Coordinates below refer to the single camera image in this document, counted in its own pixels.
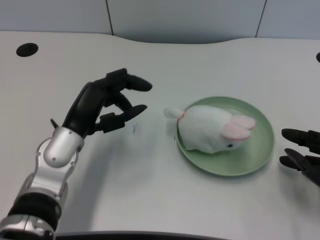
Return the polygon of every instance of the white wall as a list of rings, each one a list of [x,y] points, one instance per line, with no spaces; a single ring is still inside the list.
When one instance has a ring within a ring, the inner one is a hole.
[[[257,36],[320,39],[320,0],[267,0]]]
[[[111,34],[105,0],[0,0],[0,31]]]
[[[114,35],[135,41],[199,44],[255,37],[261,16],[258,37],[320,39],[320,0],[107,2]],[[106,0],[0,0],[0,31],[112,34],[111,24]]]
[[[108,0],[113,33],[152,43],[255,37],[265,0]]]

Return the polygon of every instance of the plush rabbit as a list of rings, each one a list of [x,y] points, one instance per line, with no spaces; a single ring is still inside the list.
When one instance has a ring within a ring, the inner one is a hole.
[[[233,115],[218,107],[198,105],[186,111],[166,108],[167,118],[178,119],[179,133],[186,150],[213,154],[234,150],[251,137],[256,121],[245,115]]]

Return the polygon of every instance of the plate rim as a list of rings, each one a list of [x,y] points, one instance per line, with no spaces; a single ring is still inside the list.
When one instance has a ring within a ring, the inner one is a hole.
[[[186,106],[184,108],[184,111],[186,111],[188,108],[190,108],[190,106],[192,106],[193,104],[199,102],[199,101],[202,101],[202,100],[205,100],[205,99],[212,99],[212,98],[226,98],[226,99],[233,99],[233,100],[237,100],[237,101],[240,101],[240,102],[243,102],[245,104],[248,104],[252,107],[254,107],[256,110],[258,110],[264,117],[265,119],[268,121],[270,127],[271,127],[271,132],[272,132],[272,140],[273,140],[273,144],[272,144],[272,149],[269,153],[269,155],[266,157],[266,159],[260,164],[258,165],[256,168],[250,170],[250,171],[246,171],[246,172],[241,172],[241,173],[236,173],[236,174],[221,174],[221,173],[218,173],[218,172],[214,172],[214,171],[210,171],[210,170],[207,170],[205,168],[203,168],[202,166],[198,165],[197,163],[195,163],[194,161],[192,161],[192,159],[185,154],[182,146],[181,146],[181,143],[179,141],[179,137],[178,137],[178,133],[179,133],[179,128],[178,128],[178,122],[176,123],[175,125],[175,128],[176,128],[176,131],[175,131],[175,138],[177,139],[176,140],[176,143],[178,144],[179,146],[179,149],[180,151],[182,152],[182,154],[192,163],[194,164],[195,166],[197,166],[198,168],[202,169],[203,171],[207,172],[207,173],[210,173],[210,174],[215,174],[215,175],[218,175],[218,176],[224,176],[224,177],[237,177],[237,176],[243,176],[243,175],[247,175],[247,174],[250,174],[252,172],[255,172],[257,171],[258,169],[262,168],[264,165],[266,165],[273,157],[273,154],[274,154],[274,149],[275,149],[275,144],[276,144],[276,138],[275,138],[275,132],[274,132],[274,129],[269,121],[269,119],[266,117],[266,115],[260,111],[257,107],[255,107],[254,105],[246,102],[246,101],[243,101],[241,99],[238,99],[236,97],[231,97],[231,96],[207,96],[207,97],[204,97],[204,98],[201,98],[201,99],[198,99],[192,103],[190,103],[188,106]]]

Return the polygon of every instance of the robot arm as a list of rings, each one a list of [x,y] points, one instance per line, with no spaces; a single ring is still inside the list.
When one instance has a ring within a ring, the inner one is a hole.
[[[147,92],[152,85],[126,69],[110,72],[105,78],[88,82],[72,104],[62,124],[51,119],[53,136],[36,150],[36,166],[21,187],[13,207],[0,222],[0,238],[55,239],[55,230],[68,195],[67,179],[77,164],[87,135],[123,128],[125,122],[147,106],[132,106],[123,89]],[[100,116],[103,107],[115,104],[123,113]]]
[[[286,128],[282,130],[282,136],[290,142],[309,148],[311,153],[320,154],[319,132]],[[320,187],[320,157],[303,156],[290,148],[286,148],[284,151],[287,156],[281,156],[280,163],[288,168],[301,171],[305,177]]]

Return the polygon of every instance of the white table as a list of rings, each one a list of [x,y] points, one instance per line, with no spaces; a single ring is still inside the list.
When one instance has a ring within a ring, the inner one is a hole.
[[[58,232],[160,231],[232,240],[320,237],[320,190],[279,168],[281,129],[320,131],[320,40],[248,38],[204,45],[141,43],[102,34],[0,32],[0,216],[34,170],[35,151],[62,124],[88,81],[126,67],[153,84],[125,91],[148,109],[126,127],[96,133],[73,175]],[[16,49],[39,51],[19,57]],[[204,173],[180,153],[163,109],[207,96],[249,102],[269,118],[272,161],[244,177]]]

